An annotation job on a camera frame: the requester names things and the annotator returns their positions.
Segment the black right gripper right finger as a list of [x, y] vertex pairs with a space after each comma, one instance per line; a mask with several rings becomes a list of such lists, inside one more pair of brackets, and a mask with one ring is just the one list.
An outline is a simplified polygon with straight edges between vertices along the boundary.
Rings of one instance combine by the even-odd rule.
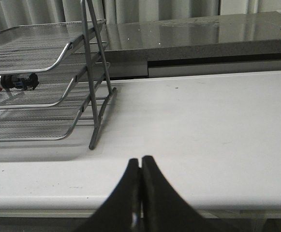
[[197, 213], [171, 186], [152, 156], [142, 157], [143, 212], [147, 232], [238, 232], [238, 228]]

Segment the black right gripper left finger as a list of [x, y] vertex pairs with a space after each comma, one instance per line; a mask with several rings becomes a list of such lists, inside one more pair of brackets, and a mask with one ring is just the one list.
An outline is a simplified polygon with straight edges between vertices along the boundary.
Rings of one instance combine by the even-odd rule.
[[140, 168], [130, 159], [117, 186], [98, 210], [76, 232], [140, 231]]

